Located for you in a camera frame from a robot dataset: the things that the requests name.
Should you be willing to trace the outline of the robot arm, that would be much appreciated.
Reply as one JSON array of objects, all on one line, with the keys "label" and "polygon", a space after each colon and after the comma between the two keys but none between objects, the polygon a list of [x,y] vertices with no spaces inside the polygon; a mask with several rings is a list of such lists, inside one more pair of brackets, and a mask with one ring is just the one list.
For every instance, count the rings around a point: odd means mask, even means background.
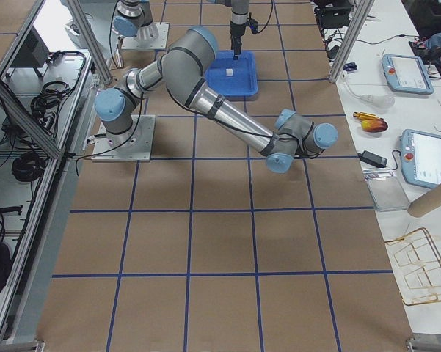
[{"label": "robot arm", "polygon": [[[253,34],[258,33],[258,22],[251,17],[249,1],[211,1],[231,9],[230,49],[237,60],[242,52],[241,38],[249,27]],[[148,44],[158,37],[158,29],[153,22],[149,1],[118,1],[112,28],[120,37],[138,37],[141,43]]]},{"label": "robot arm", "polygon": [[295,157],[315,158],[338,140],[337,128],[315,124],[290,109],[283,109],[270,130],[237,109],[225,96],[209,87],[205,71],[216,58],[218,43],[203,26],[192,26],[167,52],[142,69],[131,69],[115,87],[100,92],[95,111],[109,136],[128,134],[135,129],[131,116],[143,96],[163,83],[170,97],[181,107],[221,125],[266,159],[276,173],[290,169]]}]

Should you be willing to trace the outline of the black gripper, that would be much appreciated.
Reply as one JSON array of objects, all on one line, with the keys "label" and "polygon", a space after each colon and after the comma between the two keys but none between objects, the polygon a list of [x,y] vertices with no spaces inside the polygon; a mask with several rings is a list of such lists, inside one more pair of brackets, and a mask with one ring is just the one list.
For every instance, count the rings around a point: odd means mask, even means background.
[{"label": "black gripper", "polygon": [[242,35],[236,35],[236,34],[230,35],[231,50],[233,51],[234,54],[241,54],[241,50],[242,50],[241,38]]}]

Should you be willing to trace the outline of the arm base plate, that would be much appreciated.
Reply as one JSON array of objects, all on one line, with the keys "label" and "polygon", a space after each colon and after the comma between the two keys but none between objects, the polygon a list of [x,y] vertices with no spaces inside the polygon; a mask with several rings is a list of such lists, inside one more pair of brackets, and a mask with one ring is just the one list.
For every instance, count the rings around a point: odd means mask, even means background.
[{"label": "arm base plate", "polygon": [[167,22],[152,22],[142,27],[135,37],[125,37],[121,44],[122,51],[164,50],[170,25]]},{"label": "arm base plate", "polygon": [[132,114],[131,130],[120,135],[106,132],[101,122],[95,140],[91,160],[94,162],[150,162],[156,116],[154,114]]}]

